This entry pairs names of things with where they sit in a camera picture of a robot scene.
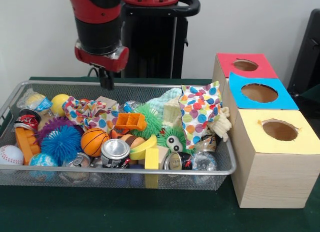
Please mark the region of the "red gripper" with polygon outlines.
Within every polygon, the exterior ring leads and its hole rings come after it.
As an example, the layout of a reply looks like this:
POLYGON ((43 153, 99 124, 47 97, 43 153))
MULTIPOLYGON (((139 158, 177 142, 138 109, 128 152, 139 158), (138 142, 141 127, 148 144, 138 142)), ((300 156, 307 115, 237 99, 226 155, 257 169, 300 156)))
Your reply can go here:
POLYGON ((129 58, 129 49, 122 45, 109 54, 94 55, 83 50, 79 40, 75 43, 74 53, 77 60, 89 65, 101 67, 99 69, 100 85, 107 90, 114 89, 113 72, 124 70, 129 58))

